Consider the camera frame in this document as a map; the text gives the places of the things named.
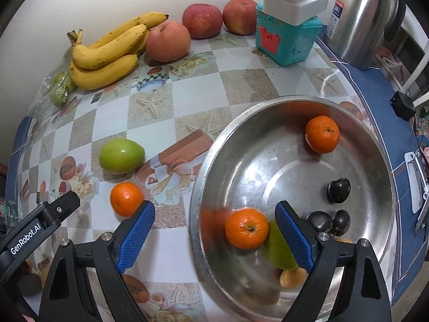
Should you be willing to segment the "small orange tangerine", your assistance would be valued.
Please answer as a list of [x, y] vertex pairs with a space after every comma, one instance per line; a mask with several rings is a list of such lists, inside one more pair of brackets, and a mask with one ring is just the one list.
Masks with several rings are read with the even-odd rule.
[[310, 148], [319, 154], [331, 153], [339, 143], [339, 127], [327, 116], [311, 119], [305, 127], [305, 139]]

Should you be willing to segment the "white phone stand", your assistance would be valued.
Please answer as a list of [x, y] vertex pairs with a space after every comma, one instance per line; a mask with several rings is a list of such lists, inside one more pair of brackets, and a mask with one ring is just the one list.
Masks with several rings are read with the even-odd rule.
[[405, 153], [404, 162], [409, 180], [412, 213], [417, 215], [415, 233], [419, 233], [428, 222], [428, 178], [419, 152]]

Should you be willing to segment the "blue cloth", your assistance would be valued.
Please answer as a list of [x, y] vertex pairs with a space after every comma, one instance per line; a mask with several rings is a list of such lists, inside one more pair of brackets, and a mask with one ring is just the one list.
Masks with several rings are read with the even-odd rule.
[[406, 171], [404, 154], [417, 152], [418, 145], [409, 122], [397, 117], [390, 104], [395, 91], [381, 69], [371, 66], [360, 71], [342, 61], [323, 42], [324, 31], [316, 38], [316, 43], [333, 61], [359, 96], [369, 113], [372, 124], [386, 150], [394, 189], [397, 195], [395, 206], [396, 245], [392, 276], [392, 303], [395, 304], [408, 289], [420, 272], [426, 255], [428, 231], [415, 232], [418, 213], [412, 211], [412, 197]]

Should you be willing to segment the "teal toy box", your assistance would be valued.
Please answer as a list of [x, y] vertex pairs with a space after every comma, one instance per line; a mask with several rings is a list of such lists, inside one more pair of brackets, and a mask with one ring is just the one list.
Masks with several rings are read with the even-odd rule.
[[305, 60], [323, 24], [314, 16], [300, 25], [290, 25], [256, 7], [256, 47], [281, 66]]

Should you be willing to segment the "red apple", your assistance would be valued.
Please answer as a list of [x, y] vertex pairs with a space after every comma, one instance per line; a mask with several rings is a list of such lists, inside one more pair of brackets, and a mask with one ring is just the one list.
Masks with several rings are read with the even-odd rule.
[[210, 39], [221, 32], [223, 15], [214, 5], [191, 4], [183, 12], [182, 24], [192, 39]]
[[230, 0], [223, 9], [223, 22], [226, 29], [242, 36], [256, 32], [257, 2], [254, 0]]

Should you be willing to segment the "white power strip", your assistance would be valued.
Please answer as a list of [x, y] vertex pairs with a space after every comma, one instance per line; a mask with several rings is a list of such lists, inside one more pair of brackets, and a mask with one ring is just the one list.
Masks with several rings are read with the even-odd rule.
[[290, 25], [300, 25], [327, 9], [329, 0], [263, 0], [262, 10]]

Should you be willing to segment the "white chair frame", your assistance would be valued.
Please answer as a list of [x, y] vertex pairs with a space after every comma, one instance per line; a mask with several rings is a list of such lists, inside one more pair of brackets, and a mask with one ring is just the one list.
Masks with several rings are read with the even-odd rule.
[[375, 56], [393, 89], [420, 100], [428, 92], [428, 36], [411, 9], [392, 42], [384, 42]]

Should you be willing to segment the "large green jujube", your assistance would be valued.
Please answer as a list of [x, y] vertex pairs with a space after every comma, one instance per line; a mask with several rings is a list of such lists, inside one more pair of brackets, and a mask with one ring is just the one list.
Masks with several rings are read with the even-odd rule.
[[100, 151], [100, 166], [112, 174], [125, 174], [137, 169], [145, 161], [144, 148], [125, 138], [107, 142]]

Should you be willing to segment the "bag of green fruits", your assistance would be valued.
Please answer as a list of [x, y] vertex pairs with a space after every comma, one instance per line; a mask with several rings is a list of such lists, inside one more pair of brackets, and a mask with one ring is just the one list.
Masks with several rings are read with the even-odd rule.
[[61, 71], [48, 76], [28, 109], [28, 116], [43, 119], [52, 115], [68, 103], [75, 90], [76, 85], [68, 72]]

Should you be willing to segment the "patterned plastic tablecloth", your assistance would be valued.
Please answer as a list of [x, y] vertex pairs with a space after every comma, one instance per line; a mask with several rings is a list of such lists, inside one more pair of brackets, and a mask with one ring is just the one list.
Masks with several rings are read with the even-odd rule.
[[[110, 191], [121, 177], [99, 164], [105, 143], [133, 140], [151, 159], [199, 129], [215, 139], [255, 103], [292, 94], [324, 97], [369, 123], [358, 92], [320, 46], [314, 45], [306, 60], [282, 68], [255, 47], [253, 37], [221, 34], [193, 42], [184, 60], [161, 66], [141, 62], [121, 83], [76, 92], [63, 111], [23, 125], [12, 175], [23, 211], [67, 189], [84, 202], [31, 255], [32, 273], [23, 288], [44, 281], [62, 239], [93, 241], [120, 223]], [[191, 191], [181, 188], [173, 197], [158, 199], [153, 230], [128, 274], [148, 288], [143, 307], [157, 321], [239, 321], [239, 315], [210, 297], [194, 267], [188, 233]]]

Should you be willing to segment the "steel thermos jug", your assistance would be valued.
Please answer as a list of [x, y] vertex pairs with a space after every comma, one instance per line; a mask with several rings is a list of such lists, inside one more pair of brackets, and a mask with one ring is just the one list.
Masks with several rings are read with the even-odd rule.
[[404, 0], [335, 0], [324, 43], [353, 67], [366, 70], [404, 20]]

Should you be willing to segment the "red apple right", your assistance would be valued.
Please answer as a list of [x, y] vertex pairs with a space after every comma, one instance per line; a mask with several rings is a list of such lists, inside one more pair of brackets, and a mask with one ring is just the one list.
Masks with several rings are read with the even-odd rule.
[[223, 9], [223, 22], [226, 29], [242, 36], [256, 32], [257, 2], [254, 0], [230, 0]]

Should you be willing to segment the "peach coloured apple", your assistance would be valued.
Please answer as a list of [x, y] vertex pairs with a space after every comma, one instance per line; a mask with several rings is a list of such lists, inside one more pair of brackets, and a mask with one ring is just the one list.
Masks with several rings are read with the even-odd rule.
[[173, 62], [188, 54], [191, 35], [183, 24], [168, 20], [149, 32], [145, 47], [153, 60], [160, 63]]

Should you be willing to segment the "small green jujube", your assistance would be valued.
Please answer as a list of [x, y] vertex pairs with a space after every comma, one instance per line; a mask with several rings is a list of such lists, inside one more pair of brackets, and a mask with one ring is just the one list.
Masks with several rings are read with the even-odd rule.
[[267, 239], [268, 259], [279, 269], [296, 270], [299, 265], [294, 259], [276, 221], [270, 221], [270, 231]]

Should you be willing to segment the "small dark plum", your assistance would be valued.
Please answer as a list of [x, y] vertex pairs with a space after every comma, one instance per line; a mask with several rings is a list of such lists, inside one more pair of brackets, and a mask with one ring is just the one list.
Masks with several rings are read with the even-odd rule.
[[350, 215], [346, 210], [340, 209], [336, 211], [332, 218], [332, 235], [343, 236], [348, 231], [350, 223]]

